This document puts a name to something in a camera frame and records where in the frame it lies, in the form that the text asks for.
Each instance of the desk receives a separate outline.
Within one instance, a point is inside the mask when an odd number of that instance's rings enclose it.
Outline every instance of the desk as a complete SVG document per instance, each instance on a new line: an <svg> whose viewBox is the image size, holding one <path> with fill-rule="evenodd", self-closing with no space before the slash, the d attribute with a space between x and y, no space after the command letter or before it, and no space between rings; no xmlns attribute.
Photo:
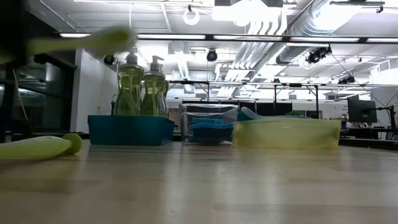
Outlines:
<svg viewBox="0 0 398 224"><path fill-rule="evenodd" d="M341 130L340 136L355 136L362 139L379 139L379 133L392 133L392 129L387 128L350 128Z"/></svg>

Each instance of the ceiling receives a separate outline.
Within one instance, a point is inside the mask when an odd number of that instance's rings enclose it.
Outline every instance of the ceiling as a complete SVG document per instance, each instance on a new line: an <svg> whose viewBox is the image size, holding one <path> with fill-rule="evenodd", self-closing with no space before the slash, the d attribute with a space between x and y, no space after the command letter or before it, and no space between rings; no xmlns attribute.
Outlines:
<svg viewBox="0 0 398 224"><path fill-rule="evenodd" d="M204 1L214 5L213 0ZM310 2L297 0L297 7L287 12L288 23ZM94 32L114 25L129 26L131 10L132 26L138 33L184 33L184 34L245 34L249 26L236 26L231 21L214 21L211 18L212 7L199 7L201 10L198 24L190 26L182 17L186 6L165 6L165 14L160 6L143 6L130 4L104 4L92 2L75 2L74 0L29 0L31 13L42 19L60 32ZM376 8L364 8L355 14L346 24L336 30L333 35L342 36L397 36L398 8L385 8L377 14ZM172 73L177 70L177 63L168 58L167 41L140 41L137 46L146 62L151 61L152 55L165 57L164 71ZM218 53L218 60L234 60L241 47L240 42L189 42L190 46L214 48ZM360 67L356 76L363 82L369 79L367 68L377 65L369 61L398 56L398 45L358 45L332 44L333 54L345 69ZM196 52L188 62L190 70L212 70L217 63L206 61L206 52ZM331 77L344 72L336 60L327 56L320 63L310 69L304 68L298 61L294 66L283 70L286 82L313 80L317 77Z"/></svg>

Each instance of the ventilation duct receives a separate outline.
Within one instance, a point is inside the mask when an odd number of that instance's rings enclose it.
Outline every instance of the ventilation duct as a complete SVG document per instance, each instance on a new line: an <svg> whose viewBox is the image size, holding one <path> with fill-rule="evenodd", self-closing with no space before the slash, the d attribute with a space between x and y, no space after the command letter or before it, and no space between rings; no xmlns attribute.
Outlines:
<svg viewBox="0 0 398 224"><path fill-rule="evenodd" d="M287 30L286 35L328 36L348 22L357 12L358 8L355 6L335 6L330 5L330 1L315 0L293 26ZM256 66L256 70L267 72L263 68L267 63L278 63L282 66L290 64L307 50L308 47L293 47L281 43L274 44L266 57Z"/></svg>

